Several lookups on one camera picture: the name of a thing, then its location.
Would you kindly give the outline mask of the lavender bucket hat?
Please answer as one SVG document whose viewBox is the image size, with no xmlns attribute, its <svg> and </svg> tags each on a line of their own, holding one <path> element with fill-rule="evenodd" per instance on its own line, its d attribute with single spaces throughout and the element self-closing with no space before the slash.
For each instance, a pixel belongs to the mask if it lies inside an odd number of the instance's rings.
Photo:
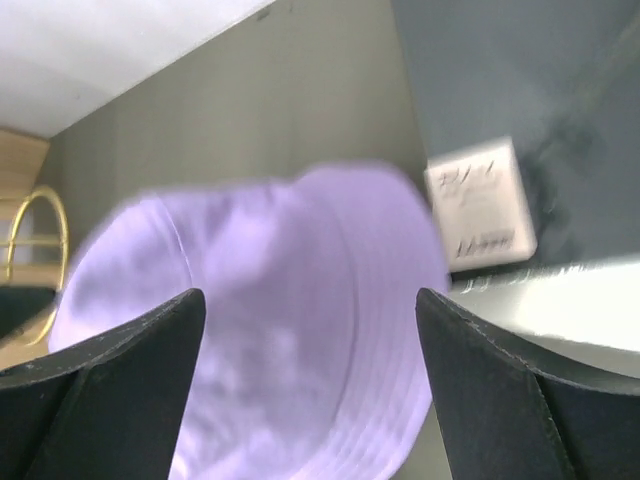
<svg viewBox="0 0 640 480">
<path fill-rule="evenodd" d="M 174 479 L 388 479 L 432 395 L 419 289 L 448 289 L 422 196 L 380 161 L 149 193 L 80 250 L 51 351 L 189 288 L 206 325 Z"/>
</svg>

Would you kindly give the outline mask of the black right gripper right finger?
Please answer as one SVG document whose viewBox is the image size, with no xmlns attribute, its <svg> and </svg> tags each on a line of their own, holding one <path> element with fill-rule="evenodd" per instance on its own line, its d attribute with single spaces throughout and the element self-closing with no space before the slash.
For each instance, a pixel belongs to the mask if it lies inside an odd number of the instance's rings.
<svg viewBox="0 0 640 480">
<path fill-rule="evenodd" d="M 455 479 L 636 479 L 639 381 L 548 350 L 432 289 L 416 300 Z"/>
</svg>

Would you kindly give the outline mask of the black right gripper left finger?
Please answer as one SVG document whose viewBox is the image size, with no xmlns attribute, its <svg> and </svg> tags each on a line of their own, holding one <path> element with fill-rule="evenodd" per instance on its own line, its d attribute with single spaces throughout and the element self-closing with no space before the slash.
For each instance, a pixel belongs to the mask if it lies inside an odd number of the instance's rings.
<svg viewBox="0 0 640 480">
<path fill-rule="evenodd" d="M 204 295 L 189 289 L 3 370 L 2 478 L 167 478 L 204 323 Z"/>
</svg>

